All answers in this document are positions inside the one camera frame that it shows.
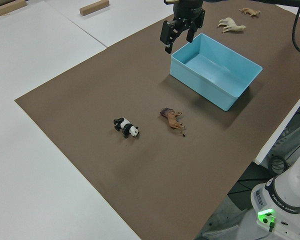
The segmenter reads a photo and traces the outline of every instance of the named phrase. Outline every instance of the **light blue plastic container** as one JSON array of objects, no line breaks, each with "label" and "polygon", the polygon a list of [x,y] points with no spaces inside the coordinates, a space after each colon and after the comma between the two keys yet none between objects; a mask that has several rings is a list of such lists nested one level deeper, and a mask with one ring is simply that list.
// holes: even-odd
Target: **light blue plastic container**
[{"label": "light blue plastic container", "polygon": [[171,55],[170,74],[224,111],[261,71],[258,64],[205,34]]}]

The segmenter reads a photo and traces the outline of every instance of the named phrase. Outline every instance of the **brown table surface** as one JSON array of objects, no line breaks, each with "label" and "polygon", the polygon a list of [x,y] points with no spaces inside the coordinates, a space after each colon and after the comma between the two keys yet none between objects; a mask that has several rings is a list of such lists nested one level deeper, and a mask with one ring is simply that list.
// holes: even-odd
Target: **brown table surface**
[{"label": "brown table surface", "polygon": [[[193,239],[300,98],[292,13],[245,0],[203,8],[199,33],[263,67],[227,112],[169,75],[162,21],[16,100],[142,240]],[[226,17],[245,32],[222,33]],[[159,115],[165,107],[183,112],[186,137]],[[139,126],[137,138],[114,129],[120,117]]]}]

